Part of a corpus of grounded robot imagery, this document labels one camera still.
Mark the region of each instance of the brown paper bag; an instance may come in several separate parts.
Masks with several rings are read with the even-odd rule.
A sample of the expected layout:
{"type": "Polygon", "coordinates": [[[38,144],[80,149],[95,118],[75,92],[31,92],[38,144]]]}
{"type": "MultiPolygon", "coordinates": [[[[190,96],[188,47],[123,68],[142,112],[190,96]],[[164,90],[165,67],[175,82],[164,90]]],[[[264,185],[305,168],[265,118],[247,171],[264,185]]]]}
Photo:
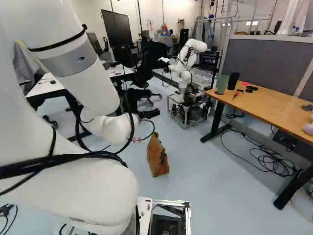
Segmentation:
{"type": "Polygon", "coordinates": [[[170,171],[165,148],[158,139],[158,133],[154,132],[147,146],[147,160],[153,177],[167,174],[170,171]]]}

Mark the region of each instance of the pink object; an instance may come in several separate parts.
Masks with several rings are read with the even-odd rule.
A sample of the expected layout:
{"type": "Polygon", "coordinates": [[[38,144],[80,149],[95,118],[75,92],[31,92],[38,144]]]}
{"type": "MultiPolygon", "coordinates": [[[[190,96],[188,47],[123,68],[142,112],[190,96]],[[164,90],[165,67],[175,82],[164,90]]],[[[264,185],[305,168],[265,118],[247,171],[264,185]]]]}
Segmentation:
{"type": "Polygon", "coordinates": [[[313,124],[307,124],[302,127],[303,131],[313,136],[313,124]]]}

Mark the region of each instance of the black monitor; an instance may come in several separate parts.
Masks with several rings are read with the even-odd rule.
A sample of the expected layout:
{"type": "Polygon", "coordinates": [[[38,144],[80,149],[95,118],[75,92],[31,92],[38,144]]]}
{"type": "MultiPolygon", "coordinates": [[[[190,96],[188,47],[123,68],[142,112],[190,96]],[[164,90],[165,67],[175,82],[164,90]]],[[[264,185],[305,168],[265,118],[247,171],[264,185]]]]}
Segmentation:
{"type": "Polygon", "coordinates": [[[128,16],[106,10],[101,10],[101,14],[110,46],[132,46],[133,40],[128,16]]]}
{"type": "Polygon", "coordinates": [[[94,51],[97,53],[98,56],[100,56],[102,54],[102,48],[99,44],[99,41],[97,39],[97,36],[95,33],[87,33],[87,37],[89,39],[89,41],[91,42],[91,45],[94,49],[94,51]]]}

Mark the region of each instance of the gray cubicle partition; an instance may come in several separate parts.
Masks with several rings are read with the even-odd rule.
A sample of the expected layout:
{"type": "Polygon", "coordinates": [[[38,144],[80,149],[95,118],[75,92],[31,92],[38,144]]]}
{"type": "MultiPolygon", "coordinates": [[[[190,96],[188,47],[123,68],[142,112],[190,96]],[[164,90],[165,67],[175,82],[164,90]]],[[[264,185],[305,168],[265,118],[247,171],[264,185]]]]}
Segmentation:
{"type": "MultiPolygon", "coordinates": [[[[297,40],[290,36],[280,36],[279,40],[273,36],[238,36],[229,38],[221,74],[239,72],[241,81],[293,95],[313,58],[313,43],[305,38],[290,41],[297,40]]],[[[313,78],[301,95],[313,101],[313,93],[309,93],[312,88],[313,78]]]]}
{"type": "Polygon", "coordinates": [[[299,98],[305,99],[309,102],[313,102],[313,73],[311,74],[309,80],[305,84],[299,98]]]}

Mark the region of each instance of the window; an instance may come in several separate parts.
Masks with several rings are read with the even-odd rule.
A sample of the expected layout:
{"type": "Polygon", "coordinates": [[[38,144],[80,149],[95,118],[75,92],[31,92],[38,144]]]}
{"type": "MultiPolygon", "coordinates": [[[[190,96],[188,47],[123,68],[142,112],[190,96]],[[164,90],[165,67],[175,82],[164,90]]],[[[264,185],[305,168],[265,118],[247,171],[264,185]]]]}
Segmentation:
{"type": "MultiPolygon", "coordinates": [[[[258,21],[254,21],[254,22],[252,22],[252,25],[258,25],[258,23],[259,23],[258,21]]],[[[250,26],[250,24],[251,24],[251,21],[246,22],[247,26],[250,26]]]]}
{"type": "MultiPolygon", "coordinates": [[[[227,26],[230,27],[230,23],[228,23],[227,26]]],[[[222,27],[225,27],[225,23],[222,23],[222,27]]]]}

